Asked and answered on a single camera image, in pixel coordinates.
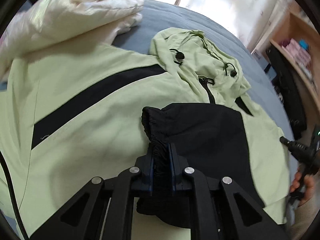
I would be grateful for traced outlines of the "right hand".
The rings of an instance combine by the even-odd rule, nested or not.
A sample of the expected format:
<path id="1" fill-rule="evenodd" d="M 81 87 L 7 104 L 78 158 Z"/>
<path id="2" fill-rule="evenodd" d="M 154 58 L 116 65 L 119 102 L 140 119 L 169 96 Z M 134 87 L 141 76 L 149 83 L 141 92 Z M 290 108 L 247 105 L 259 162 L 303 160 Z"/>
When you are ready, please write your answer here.
<path id="1" fill-rule="evenodd" d="M 303 175 L 302 172 L 300 171 L 300 169 L 298 169 L 295 174 L 294 180 L 290 186 L 290 193 L 294 192 L 296 189 L 300 187 L 300 181 L 301 181 L 302 175 Z M 304 187 L 303 197 L 301 198 L 298 206 L 304 205 L 314 195 L 315 181 L 312 175 L 309 175 L 309 174 L 305 175 L 303 187 Z"/>

